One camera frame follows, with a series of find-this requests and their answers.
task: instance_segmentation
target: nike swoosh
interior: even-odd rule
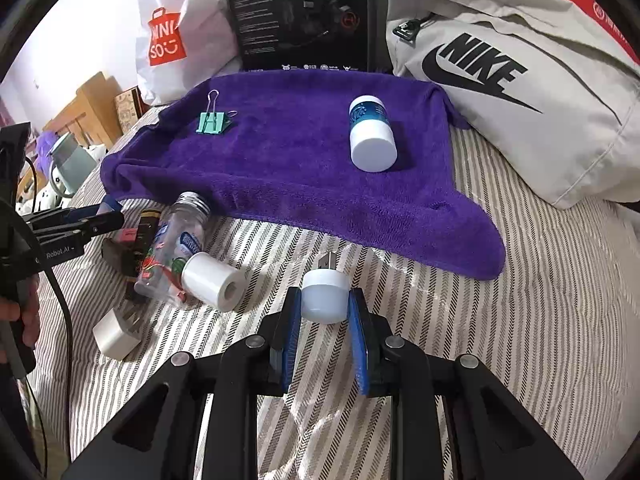
[[[528,104],[523,103],[522,101],[519,101],[518,99],[513,98],[510,95],[504,94],[502,90],[491,88],[480,82],[473,81],[461,75],[453,74],[451,72],[443,70],[436,60],[436,54],[443,46],[445,46],[445,43],[434,48],[422,60],[422,71],[424,72],[424,75],[434,83],[447,86],[455,86],[456,88],[471,90],[472,92],[477,92],[479,94],[490,95],[491,97],[496,97],[515,105],[524,106],[525,108],[533,110],[534,112],[538,112],[539,114],[542,113],[540,110],[536,110],[533,106],[529,106]]]

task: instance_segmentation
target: nike logo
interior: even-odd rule
[[[444,59],[449,57],[449,62],[459,66],[469,75],[476,77],[478,81],[444,70],[438,64],[437,57]],[[502,66],[492,73],[495,65]],[[461,34],[447,46],[443,43],[431,50],[422,60],[422,71],[427,78],[435,83],[489,95],[528,108],[539,114],[542,113],[533,106],[505,94],[504,87],[498,84],[504,80],[513,81],[515,79],[514,72],[523,74],[527,72],[527,68],[511,59],[511,57],[501,54],[499,50],[491,45],[478,40],[478,38],[473,38],[469,34]]]

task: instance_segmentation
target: green binder clip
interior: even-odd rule
[[[213,110],[209,111],[211,108],[211,94],[213,92],[216,93],[216,97],[213,99]],[[200,124],[198,125],[198,129],[196,133],[198,134],[208,134],[208,135],[219,135],[223,133],[231,124],[231,118],[235,117],[238,112],[232,110],[228,113],[226,112],[216,112],[216,101],[218,100],[218,96],[220,92],[217,90],[212,90],[207,95],[208,104],[207,111],[200,114]]]

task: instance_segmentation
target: small white container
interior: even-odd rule
[[[94,326],[94,339],[100,352],[116,361],[122,361],[141,341],[140,332],[114,309]]]
[[[351,278],[335,269],[310,270],[302,278],[302,317],[333,324],[347,319]]]
[[[385,105],[373,95],[356,97],[349,106],[351,161],[362,171],[379,173],[398,158]]]

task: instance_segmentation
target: white bag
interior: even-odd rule
[[[142,99],[183,97],[238,54],[226,0],[138,0],[136,68]]]
[[[431,12],[413,44],[393,33]],[[389,0],[386,39],[547,202],[640,200],[640,68],[570,1]]]

